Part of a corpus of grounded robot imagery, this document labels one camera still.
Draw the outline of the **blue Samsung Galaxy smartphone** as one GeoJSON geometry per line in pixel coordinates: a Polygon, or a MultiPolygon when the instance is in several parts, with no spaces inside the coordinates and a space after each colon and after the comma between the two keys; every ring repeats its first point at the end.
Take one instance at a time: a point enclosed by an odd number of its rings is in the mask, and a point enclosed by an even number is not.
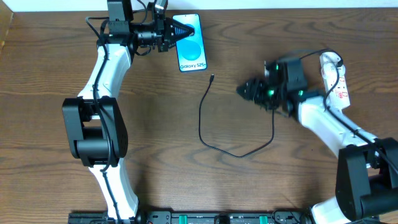
{"type": "Polygon", "coordinates": [[[173,19],[193,28],[194,34],[177,41],[177,59],[181,72],[207,69],[205,46],[198,14],[174,15],[173,19]]]}

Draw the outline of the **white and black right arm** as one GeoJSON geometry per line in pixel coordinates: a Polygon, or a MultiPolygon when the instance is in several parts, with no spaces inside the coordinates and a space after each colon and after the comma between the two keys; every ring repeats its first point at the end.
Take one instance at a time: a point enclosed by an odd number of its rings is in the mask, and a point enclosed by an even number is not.
{"type": "Polygon", "coordinates": [[[342,113],[328,95],[308,90],[302,61],[277,60],[265,78],[252,78],[236,91],[245,100],[275,111],[282,108],[315,133],[337,157],[334,197],[311,207],[308,222],[373,221],[397,210],[397,140],[380,139],[342,113]]]}

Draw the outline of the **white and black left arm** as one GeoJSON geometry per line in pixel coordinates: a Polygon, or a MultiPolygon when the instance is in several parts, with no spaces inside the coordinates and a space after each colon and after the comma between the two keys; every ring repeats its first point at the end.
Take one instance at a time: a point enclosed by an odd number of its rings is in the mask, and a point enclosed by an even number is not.
{"type": "Polygon", "coordinates": [[[166,52],[195,31],[165,15],[167,1],[145,4],[143,11],[152,20],[137,23],[130,1],[108,1],[107,5],[108,16],[100,17],[101,27],[93,31],[98,58],[91,77],[77,97],[64,100],[62,113],[71,154],[96,177],[108,209],[72,212],[68,221],[148,223],[126,171],[128,135],[117,98],[138,48],[166,52]]]}

